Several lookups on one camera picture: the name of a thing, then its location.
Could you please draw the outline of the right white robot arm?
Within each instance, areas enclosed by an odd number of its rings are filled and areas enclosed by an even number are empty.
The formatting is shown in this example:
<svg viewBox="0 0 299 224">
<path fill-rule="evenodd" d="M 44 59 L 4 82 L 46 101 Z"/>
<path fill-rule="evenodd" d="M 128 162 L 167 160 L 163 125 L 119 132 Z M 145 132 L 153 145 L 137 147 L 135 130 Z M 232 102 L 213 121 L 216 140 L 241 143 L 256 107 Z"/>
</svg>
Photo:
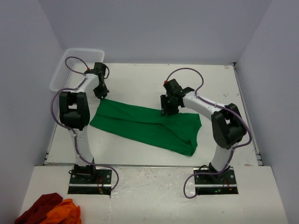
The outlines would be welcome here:
<svg viewBox="0 0 299 224">
<path fill-rule="evenodd" d="M 247 134 L 245 123 L 235 104 L 218 104 L 197 95 L 191 87 L 182 88 L 175 79 L 165 81 L 166 94 L 160 96 L 161 115 L 175 115 L 179 108 L 191 109 L 211 121 L 216 150 L 208 166 L 209 180 L 220 183 L 229 169 L 235 147 Z"/>
</svg>

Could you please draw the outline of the green t shirt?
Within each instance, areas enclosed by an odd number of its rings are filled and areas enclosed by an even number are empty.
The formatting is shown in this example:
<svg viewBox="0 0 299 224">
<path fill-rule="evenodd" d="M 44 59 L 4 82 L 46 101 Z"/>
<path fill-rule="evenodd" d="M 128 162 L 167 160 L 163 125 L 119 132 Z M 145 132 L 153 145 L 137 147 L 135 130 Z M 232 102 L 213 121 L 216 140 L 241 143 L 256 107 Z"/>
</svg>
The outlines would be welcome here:
<svg viewBox="0 0 299 224">
<path fill-rule="evenodd" d="M 130 140 L 193 156 L 202 127 L 198 114 L 162 116 L 160 110 L 101 100 L 90 125 Z"/>
</svg>

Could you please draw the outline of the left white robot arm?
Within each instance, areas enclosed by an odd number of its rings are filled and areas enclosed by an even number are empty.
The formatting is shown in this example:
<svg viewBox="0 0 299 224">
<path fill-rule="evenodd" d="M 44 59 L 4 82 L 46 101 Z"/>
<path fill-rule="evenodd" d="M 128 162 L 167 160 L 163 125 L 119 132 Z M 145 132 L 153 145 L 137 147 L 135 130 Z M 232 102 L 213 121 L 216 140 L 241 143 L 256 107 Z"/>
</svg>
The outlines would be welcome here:
<svg viewBox="0 0 299 224">
<path fill-rule="evenodd" d="M 94 93 L 98 99 L 107 96 L 109 90 L 105 79 L 109 76 L 109 72 L 109 68 L 104 63 L 96 62 L 92 69 L 87 68 L 83 73 L 82 84 L 73 90 L 65 89 L 59 93 L 59 119 L 62 125 L 69 129 L 76 152 L 76 162 L 71 175 L 86 183 L 93 183 L 97 179 L 94 157 L 87 136 L 87 126 L 90 122 L 87 95 Z"/>
</svg>

